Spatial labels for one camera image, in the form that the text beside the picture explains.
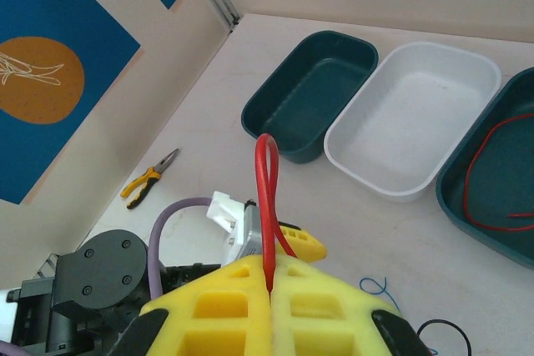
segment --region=dark green plastic tray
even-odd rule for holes
[[[534,68],[510,80],[451,155],[437,180],[441,208],[460,229],[518,263],[534,268],[534,230],[501,233],[479,228],[464,214],[466,170],[490,130],[499,122],[534,113]],[[524,227],[534,218],[534,118],[509,123],[491,137],[471,171],[468,207],[477,221],[497,227]]]
[[[323,152],[326,130],[375,70],[378,52],[368,42],[323,31],[304,39],[249,100],[244,130],[270,133],[280,154],[308,163]]]

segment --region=plastic tray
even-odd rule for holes
[[[243,128],[254,138],[270,133],[282,156],[308,163],[322,154],[326,130],[377,63],[370,43],[332,31],[310,35],[246,104]]]
[[[325,137],[340,170],[396,202],[422,195],[501,85],[490,59],[437,43],[393,51]]]
[[[534,68],[519,73],[502,89],[462,140],[441,171],[436,185],[441,208],[449,219],[518,263],[534,268],[534,231],[500,233],[471,224],[462,207],[466,170],[490,130],[500,121],[534,113]],[[522,227],[532,218],[507,218],[534,211],[534,118],[499,128],[476,160],[470,175],[468,208],[481,223]]]

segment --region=black cable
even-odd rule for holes
[[[451,323],[450,321],[447,321],[447,320],[442,320],[440,318],[434,318],[432,320],[428,320],[427,322],[423,323],[419,329],[417,330],[417,336],[420,337],[421,336],[421,333],[423,332],[423,329],[425,329],[426,327],[428,327],[429,325],[431,324],[444,324],[444,325],[448,325],[452,328],[454,328],[456,331],[458,331],[460,333],[460,335],[462,337],[464,337],[464,340],[466,341],[466,345],[467,345],[467,356],[472,356],[472,350],[471,350],[471,342],[469,342],[469,338],[467,337],[467,334],[464,333],[464,330],[461,329],[460,327],[458,327],[456,324],[454,323]]]

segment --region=pliers handle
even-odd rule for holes
[[[153,185],[160,179],[161,174],[154,170],[154,167],[150,167],[147,169],[145,174],[129,183],[120,193],[122,198],[127,198],[139,185],[143,184],[143,187],[137,196],[130,203],[128,203],[128,205],[126,205],[126,208],[131,210],[132,208],[139,206],[139,204],[143,202],[143,199],[149,194],[149,191]]]

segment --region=blue wire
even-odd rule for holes
[[[372,291],[368,291],[367,289],[364,289],[364,282],[365,281],[371,281],[374,285],[376,285],[377,288],[379,288],[380,290],[377,291],[377,292],[372,292]],[[397,302],[395,301],[395,299],[393,298],[393,296],[391,296],[391,293],[387,292],[387,277],[384,277],[384,286],[380,285],[374,278],[371,278],[371,277],[363,277],[361,280],[360,280],[360,289],[364,292],[367,292],[369,295],[375,295],[375,296],[378,296],[378,295],[382,295],[383,293],[385,293],[385,295],[387,295],[387,297],[390,299],[390,301],[393,303],[393,305],[395,306],[395,308],[399,311],[400,314],[402,314],[401,312],[401,309],[399,308],[399,305],[397,304]],[[434,356],[437,356],[439,354],[439,352],[435,349],[432,349],[432,348],[428,348],[428,350],[431,351],[431,353],[434,355]]]

